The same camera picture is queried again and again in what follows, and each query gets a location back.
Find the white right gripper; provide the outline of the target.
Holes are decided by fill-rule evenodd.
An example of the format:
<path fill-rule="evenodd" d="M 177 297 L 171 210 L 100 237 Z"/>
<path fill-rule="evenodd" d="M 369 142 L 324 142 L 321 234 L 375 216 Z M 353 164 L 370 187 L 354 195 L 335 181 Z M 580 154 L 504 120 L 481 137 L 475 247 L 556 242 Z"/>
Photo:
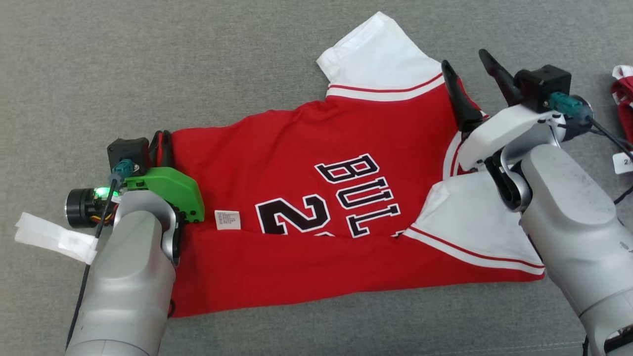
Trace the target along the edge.
<path fill-rule="evenodd" d="M 524 97 L 521 90 L 515 86 L 513 76 L 488 50 L 482 48 L 478 54 L 486 72 L 497 83 L 509 108 L 501 110 L 484 122 L 484 115 L 470 101 L 449 61 L 441 62 L 457 128 L 461 133 L 470 134 L 458 151 L 459 166 L 464 171 L 476 168 L 482 165 L 486 158 L 526 133 L 530 133 L 525 138 L 528 149 L 541 144 L 541 137 L 543 142 L 558 146 L 567 133 L 566 129 L 559 126 L 565 122 L 563 115 L 558 111 L 537 113 L 520 104 Z"/>

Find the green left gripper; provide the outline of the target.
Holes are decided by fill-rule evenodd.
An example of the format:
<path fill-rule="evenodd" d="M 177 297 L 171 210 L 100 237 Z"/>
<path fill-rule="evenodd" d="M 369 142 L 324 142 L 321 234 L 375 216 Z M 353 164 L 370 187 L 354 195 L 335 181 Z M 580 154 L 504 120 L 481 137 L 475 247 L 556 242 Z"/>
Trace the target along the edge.
<path fill-rule="evenodd" d="M 178 208 L 184 214 L 186 221 L 190 223 L 204 221 L 205 207 L 197 182 L 173 168 L 174 154 L 171 133 L 169 131 L 156 131 L 148 149 L 154 168 L 149 169 L 144 175 L 126 178 L 124 180 L 126 188 L 129 191 L 152 191 Z"/>

